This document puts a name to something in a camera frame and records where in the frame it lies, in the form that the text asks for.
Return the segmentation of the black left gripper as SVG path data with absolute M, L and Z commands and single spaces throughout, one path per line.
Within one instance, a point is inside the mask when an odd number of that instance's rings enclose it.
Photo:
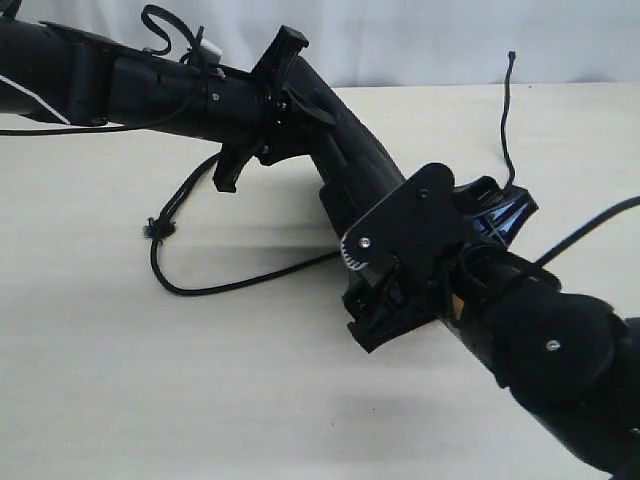
M 334 120 L 291 91 L 289 76 L 299 53 L 308 47 L 300 31 L 282 25 L 249 72 L 214 64 L 212 71 L 226 93 L 219 94 L 219 125 L 231 128 L 221 138 L 213 183 L 218 192 L 235 193 L 239 176 L 253 157 L 263 165 L 310 155 L 307 130 Z

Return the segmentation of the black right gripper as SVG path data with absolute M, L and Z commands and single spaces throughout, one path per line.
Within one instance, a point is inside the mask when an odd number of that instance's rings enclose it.
M 342 301 L 347 329 L 367 353 L 439 318 L 431 297 L 444 289 L 444 266 L 474 238 L 473 228 L 509 248 L 539 209 L 527 189 L 500 187 L 489 176 L 454 188 L 441 163 L 408 178 L 355 163 L 342 184 L 354 209 L 340 231 L 350 275 Z

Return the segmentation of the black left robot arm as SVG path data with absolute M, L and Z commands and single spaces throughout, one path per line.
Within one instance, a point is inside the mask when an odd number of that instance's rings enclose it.
M 197 37 L 182 61 L 54 22 L 1 20 L 1 109 L 48 134 L 154 130 L 219 143 L 214 183 L 232 193 L 248 161 L 308 155 L 335 129 L 340 98 L 282 27 L 250 71 L 214 60 Z

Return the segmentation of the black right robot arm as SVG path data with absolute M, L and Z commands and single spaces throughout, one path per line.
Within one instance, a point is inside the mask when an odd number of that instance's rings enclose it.
M 639 475 L 639 322 L 568 293 L 510 250 L 537 205 L 483 176 L 431 163 L 410 177 L 360 173 L 340 242 L 344 294 L 366 351 L 434 320 L 570 453 L 613 479 Z

